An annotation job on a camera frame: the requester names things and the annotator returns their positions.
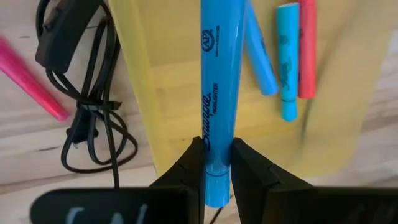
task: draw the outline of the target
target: power cord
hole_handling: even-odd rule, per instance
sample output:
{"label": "power cord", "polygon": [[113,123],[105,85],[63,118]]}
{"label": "power cord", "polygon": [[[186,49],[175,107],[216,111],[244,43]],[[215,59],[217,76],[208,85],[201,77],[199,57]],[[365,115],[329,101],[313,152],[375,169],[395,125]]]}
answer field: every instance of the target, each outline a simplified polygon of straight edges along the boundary
{"label": "power cord", "polygon": [[[50,0],[41,0],[37,8],[36,32],[38,39],[40,39],[40,36],[43,34],[43,28],[46,28],[44,27],[44,13],[49,4],[49,1]],[[114,112],[121,106],[121,103],[109,100],[113,72],[120,52],[120,43],[118,35],[115,31],[111,13],[107,5],[105,3],[102,3],[101,7],[103,8],[106,16],[102,18],[102,20],[98,24],[98,27],[96,28],[95,37],[90,53],[90,59],[88,62],[86,76],[83,82],[83,88],[81,89],[81,92],[79,92],[68,81],[63,73],[55,72],[47,68],[45,72],[50,82],[59,91],[76,100],[77,111],[75,113],[75,117],[73,119],[71,127],[67,129],[67,138],[65,140],[65,144],[62,147],[62,165],[67,170],[79,174],[93,174],[112,170],[114,187],[119,188],[118,166],[129,162],[136,156],[138,151],[138,143],[136,139],[128,133],[127,125],[125,124],[123,119]],[[90,89],[95,63],[98,56],[98,49],[100,47],[101,38],[103,36],[105,28],[107,29],[104,59],[98,78],[95,80],[93,87]],[[111,116],[114,117],[119,124],[113,122],[111,120]],[[104,123],[106,135],[108,138],[111,158],[105,161],[99,160],[95,152],[94,138],[98,136],[98,131],[96,130],[95,126],[97,119]],[[117,150],[114,143],[112,129],[122,135],[122,140]],[[125,148],[127,140],[129,140],[134,145],[134,150],[130,155],[118,161],[118,157]],[[88,153],[91,160],[94,163],[104,167],[100,167],[97,169],[77,169],[68,165],[67,157],[70,146],[72,144],[78,144],[84,141],[87,141]]]}

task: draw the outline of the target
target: wooden surface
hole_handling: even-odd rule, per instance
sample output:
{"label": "wooden surface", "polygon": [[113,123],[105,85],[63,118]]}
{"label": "wooden surface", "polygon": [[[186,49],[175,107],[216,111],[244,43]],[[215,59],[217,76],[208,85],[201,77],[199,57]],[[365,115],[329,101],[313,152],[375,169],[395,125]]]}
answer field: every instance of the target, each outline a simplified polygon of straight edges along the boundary
{"label": "wooden surface", "polygon": [[[42,67],[34,62],[37,38],[34,30],[37,0],[16,4],[3,0],[0,8],[0,34],[4,35],[35,72],[35,77],[73,114],[75,102],[51,86]],[[96,24],[98,16],[91,21]],[[68,72],[68,78],[81,86],[94,29],[88,29],[79,43]],[[363,122],[358,148],[346,167],[327,176],[308,179],[317,185],[398,185],[398,29],[389,51]],[[67,172],[60,163],[60,148],[70,125],[58,123],[32,101],[7,76],[0,72],[0,223],[29,223],[28,211],[40,194],[61,187],[111,186],[110,173],[80,175]],[[119,58],[113,80],[112,99],[122,101],[118,111],[139,141],[139,153],[122,167],[124,186],[148,185],[156,178],[145,129],[130,85],[123,57]],[[108,157],[106,136],[99,124],[96,140],[101,157]],[[84,143],[71,149],[70,163],[94,167]],[[206,209],[208,222],[214,210]],[[217,223],[239,223],[234,200],[221,213]]]}

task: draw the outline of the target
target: yellow plastic sheet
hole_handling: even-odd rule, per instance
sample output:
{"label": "yellow plastic sheet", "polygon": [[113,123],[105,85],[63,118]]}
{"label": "yellow plastic sheet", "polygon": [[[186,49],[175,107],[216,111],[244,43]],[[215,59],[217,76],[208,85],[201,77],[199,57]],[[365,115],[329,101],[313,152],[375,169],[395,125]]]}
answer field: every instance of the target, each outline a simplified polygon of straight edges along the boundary
{"label": "yellow plastic sheet", "polygon": [[[275,9],[252,0],[276,74]],[[158,174],[201,135],[200,1],[110,0]],[[318,0],[318,90],[299,118],[260,94],[247,59],[235,136],[300,177],[333,172],[352,155],[398,16],[396,0]]]}

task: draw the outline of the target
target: pink highlighter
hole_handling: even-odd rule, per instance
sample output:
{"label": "pink highlighter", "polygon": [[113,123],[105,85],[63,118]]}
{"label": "pink highlighter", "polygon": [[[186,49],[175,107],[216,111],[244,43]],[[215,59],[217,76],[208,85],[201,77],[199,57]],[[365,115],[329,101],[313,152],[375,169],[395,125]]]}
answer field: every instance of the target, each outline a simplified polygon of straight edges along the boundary
{"label": "pink highlighter", "polygon": [[2,36],[0,36],[0,70],[55,119],[59,121],[66,121],[68,119],[68,111],[30,74],[22,59],[13,51]]}

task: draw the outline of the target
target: highlighter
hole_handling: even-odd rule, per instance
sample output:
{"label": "highlighter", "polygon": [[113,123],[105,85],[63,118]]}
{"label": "highlighter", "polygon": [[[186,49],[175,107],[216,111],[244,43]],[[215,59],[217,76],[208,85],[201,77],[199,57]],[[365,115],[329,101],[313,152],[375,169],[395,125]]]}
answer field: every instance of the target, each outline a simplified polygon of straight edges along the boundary
{"label": "highlighter", "polygon": [[205,203],[229,202],[229,168],[243,54],[246,0],[201,0],[201,112]]}
{"label": "highlighter", "polygon": [[297,118],[297,89],[299,80],[299,22],[298,3],[284,4],[277,8],[280,82],[282,84],[282,118]]}
{"label": "highlighter", "polygon": [[317,7],[315,0],[300,0],[300,82],[298,97],[315,96],[317,74]]}
{"label": "highlighter", "polygon": [[246,27],[244,45],[254,70],[261,93],[264,96],[278,92],[278,83],[275,79],[271,61],[269,60],[266,45],[254,13],[252,4],[246,9]]}
{"label": "highlighter", "polygon": [[66,121],[69,113],[32,76],[22,59],[5,38],[0,36],[0,70],[32,97],[58,121]]}

